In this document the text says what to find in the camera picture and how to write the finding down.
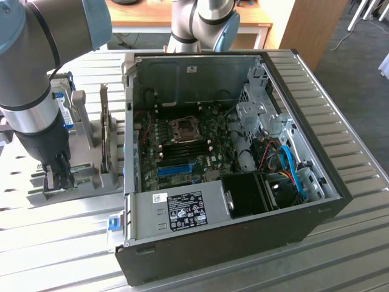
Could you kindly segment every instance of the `blue pcie slot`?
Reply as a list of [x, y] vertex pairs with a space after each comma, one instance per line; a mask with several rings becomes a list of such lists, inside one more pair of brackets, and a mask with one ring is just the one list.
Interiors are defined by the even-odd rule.
[[180, 165], [174, 167], [164, 167], [162, 169], [158, 169], [158, 176], [162, 175], [176, 175], [178, 173], [191, 173], [192, 168], [190, 164]]

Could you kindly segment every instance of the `motherboard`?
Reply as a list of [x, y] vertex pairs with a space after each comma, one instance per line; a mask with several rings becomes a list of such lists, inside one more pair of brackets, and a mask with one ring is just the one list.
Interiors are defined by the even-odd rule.
[[142, 192], [214, 181], [234, 172], [238, 166], [226, 113], [218, 103], [136, 112]]

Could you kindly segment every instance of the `warning label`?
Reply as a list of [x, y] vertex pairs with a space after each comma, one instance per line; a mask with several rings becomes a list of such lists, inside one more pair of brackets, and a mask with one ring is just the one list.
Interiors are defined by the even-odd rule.
[[183, 230], [207, 224], [201, 192], [168, 196], [170, 229]]

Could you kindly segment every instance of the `slotted metal surface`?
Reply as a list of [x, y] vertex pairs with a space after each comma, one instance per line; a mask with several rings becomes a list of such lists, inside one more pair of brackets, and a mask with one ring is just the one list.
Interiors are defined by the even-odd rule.
[[[29, 159], [16, 159], [26, 154], [6, 147], [0, 157], [1, 291], [388, 291], [384, 172], [304, 64], [287, 50], [269, 54], [355, 197], [338, 216], [301, 243], [130, 288], [105, 248], [106, 219], [123, 209], [122, 194], [31, 208], [22, 185]], [[112, 115], [124, 119], [122, 59], [120, 52], [92, 53], [65, 67], [86, 91], [91, 119], [100, 117], [101, 82], [108, 84]]]

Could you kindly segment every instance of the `robotic arm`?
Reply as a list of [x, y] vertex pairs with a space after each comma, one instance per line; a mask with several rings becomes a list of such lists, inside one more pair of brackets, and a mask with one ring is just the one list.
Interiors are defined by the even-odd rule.
[[104, 0], [0, 0], [0, 110], [42, 162], [46, 192], [74, 185], [69, 133], [47, 71], [96, 50], [111, 33]]
[[235, 0], [173, 0], [168, 53], [200, 52], [200, 42], [225, 52], [238, 32]]

